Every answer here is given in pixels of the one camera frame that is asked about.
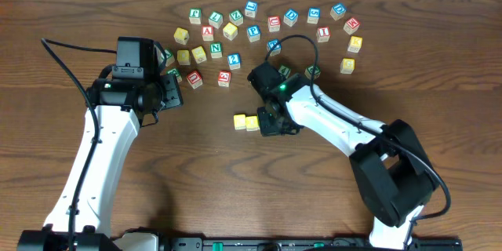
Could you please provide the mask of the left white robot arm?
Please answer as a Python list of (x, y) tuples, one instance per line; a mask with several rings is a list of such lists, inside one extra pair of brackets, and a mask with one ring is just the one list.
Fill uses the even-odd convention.
[(146, 115), (180, 107), (175, 75), (165, 75), (168, 56), (149, 38), (120, 37), (114, 64), (88, 88), (64, 67), (87, 110), (78, 153), (67, 183), (42, 228), (22, 232), (18, 250), (168, 250), (158, 231), (138, 228), (111, 237), (111, 214), (122, 168)]

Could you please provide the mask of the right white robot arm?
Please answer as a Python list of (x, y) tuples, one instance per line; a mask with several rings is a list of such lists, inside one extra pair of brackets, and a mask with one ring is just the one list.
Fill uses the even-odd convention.
[(305, 76), (286, 78), (269, 63), (252, 69), (247, 79), (264, 101), (257, 110), (261, 134), (296, 135), (306, 127), (328, 140), (348, 156), (359, 194), (374, 216), (370, 245), (408, 247), (413, 224), (441, 183), (411, 126), (359, 115)]

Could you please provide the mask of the yellow C block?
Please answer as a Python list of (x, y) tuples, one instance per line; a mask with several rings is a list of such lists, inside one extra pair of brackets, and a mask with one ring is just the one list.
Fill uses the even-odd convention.
[(235, 130), (246, 129), (246, 116), (245, 115), (235, 115), (234, 128)]

